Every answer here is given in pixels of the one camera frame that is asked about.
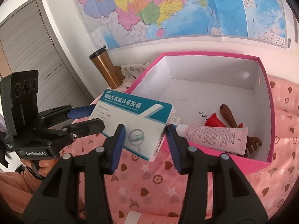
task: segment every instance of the camera lens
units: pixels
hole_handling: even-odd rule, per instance
[[[19,83],[15,85],[15,96],[18,98],[21,95],[22,88]]]
[[[31,89],[31,82],[29,79],[26,79],[26,81],[24,82],[24,93],[28,94],[30,92]]]
[[[33,89],[36,89],[36,87],[37,87],[37,80],[36,79],[33,80],[32,87],[33,87]]]

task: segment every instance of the screw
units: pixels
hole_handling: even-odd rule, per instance
[[[196,148],[195,146],[189,146],[189,147],[188,147],[188,150],[189,150],[190,152],[196,152],[196,151],[197,151],[197,148]]]
[[[68,160],[68,159],[71,158],[71,154],[70,154],[70,153],[63,154],[63,155],[62,155],[62,158],[63,158],[64,160]]]
[[[98,152],[98,153],[103,152],[104,150],[105,150],[104,147],[97,147],[97,148],[95,149],[95,151]]]
[[[224,160],[229,160],[229,155],[227,155],[226,153],[221,154],[221,158]]]

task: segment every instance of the gold tumbler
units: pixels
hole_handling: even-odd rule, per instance
[[[123,82],[114,69],[107,53],[106,46],[93,53],[89,59],[95,64],[111,89],[118,88],[122,85]]]

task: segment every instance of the hand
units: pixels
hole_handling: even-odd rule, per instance
[[[21,159],[21,162],[27,166],[32,167],[32,161],[27,159]],[[58,159],[47,159],[47,160],[40,160],[38,165],[41,167],[38,170],[38,173],[44,177],[46,177],[51,169],[54,167],[54,165],[58,162]]]

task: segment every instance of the pink box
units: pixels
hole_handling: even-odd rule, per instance
[[[275,141],[275,114],[270,84],[260,58],[224,52],[169,52],[161,54],[128,88],[126,93],[174,105],[183,124],[204,125],[226,104],[237,122],[248,127],[248,135],[263,145],[249,158],[231,155],[247,175],[269,166]],[[189,142],[206,154],[222,152]],[[162,150],[169,151],[167,140]]]

